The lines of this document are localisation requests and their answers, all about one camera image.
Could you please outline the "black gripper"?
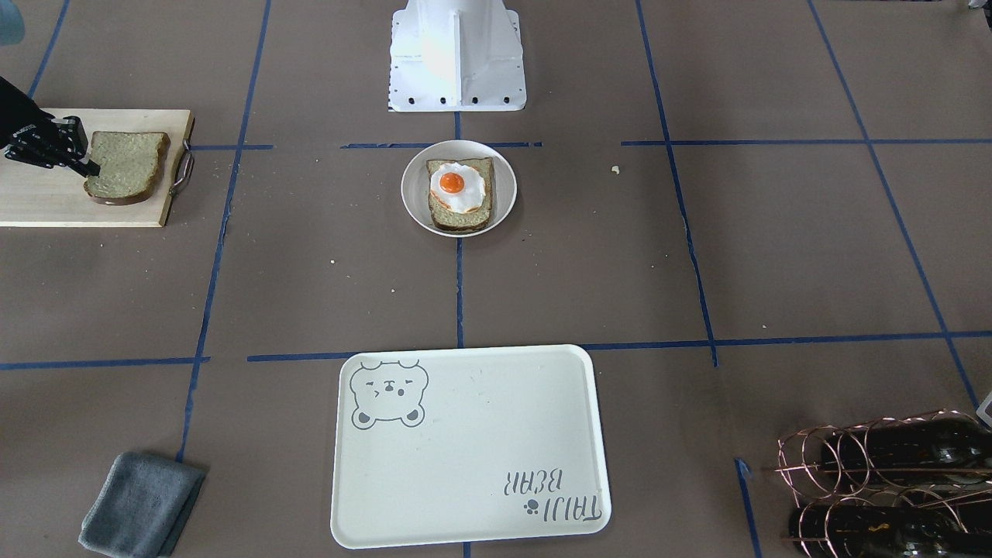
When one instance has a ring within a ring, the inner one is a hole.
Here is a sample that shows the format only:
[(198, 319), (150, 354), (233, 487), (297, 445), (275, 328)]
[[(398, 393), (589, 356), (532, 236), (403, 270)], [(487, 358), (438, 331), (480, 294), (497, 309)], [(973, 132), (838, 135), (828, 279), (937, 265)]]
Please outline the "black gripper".
[(70, 168), (82, 177), (99, 176), (102, 167), (88, 158), (88, 138), (81, 118), (4, 117), (4, 157), (37, 166)]

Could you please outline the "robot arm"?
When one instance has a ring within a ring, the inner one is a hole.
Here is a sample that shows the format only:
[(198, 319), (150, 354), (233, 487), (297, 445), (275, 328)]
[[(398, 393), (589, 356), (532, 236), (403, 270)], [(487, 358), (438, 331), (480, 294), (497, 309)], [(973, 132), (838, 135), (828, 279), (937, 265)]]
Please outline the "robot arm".
[(45, 169), (63, 167), (82, 177), (100, 174), (100, 166), (90, 160), (81, 118), (53, 116), (4, 78), (1, 140), (2, 154), (11, 161)]

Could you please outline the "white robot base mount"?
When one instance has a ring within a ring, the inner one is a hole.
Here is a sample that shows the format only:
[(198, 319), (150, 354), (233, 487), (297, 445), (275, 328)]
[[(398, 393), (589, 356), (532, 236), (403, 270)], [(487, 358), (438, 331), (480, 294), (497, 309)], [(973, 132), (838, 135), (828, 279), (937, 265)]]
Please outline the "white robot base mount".
[(502, 1), (408, 1), (392, 14), (387, 109), (521, 111), (518, 13)]

